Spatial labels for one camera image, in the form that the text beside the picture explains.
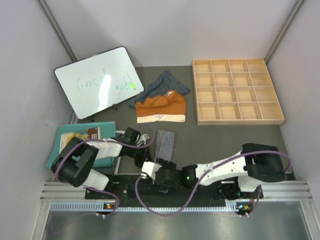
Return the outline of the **grey striped underwear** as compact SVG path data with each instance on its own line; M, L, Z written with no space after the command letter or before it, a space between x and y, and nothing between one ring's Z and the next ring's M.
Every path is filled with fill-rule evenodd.
M155 140L154 162L157 162L158 159L163 159L168 162L172 160L175 135L172 131L158 130Z

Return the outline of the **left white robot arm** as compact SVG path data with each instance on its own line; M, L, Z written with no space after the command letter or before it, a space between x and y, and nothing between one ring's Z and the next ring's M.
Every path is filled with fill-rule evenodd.
M73 187L94 188L102 198L109 198L114 187L108 176L93 169L98 159L128 156L134 159L137 167L150 159L147 138L139 131L128 127L116 137L104 139L82 139L74 136L62 149L51 165L55 179Z

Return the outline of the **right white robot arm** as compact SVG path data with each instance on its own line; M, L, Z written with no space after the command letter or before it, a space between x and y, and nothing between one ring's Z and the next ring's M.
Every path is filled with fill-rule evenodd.
M239 198L245 198L262 183L278 183L287 179L286 170L292 160L277 147L256 143L242 145L236 154L211 163L199 163L183 167L165 166L152 163L146 172L156 184L189 189L236 178L233 192Z

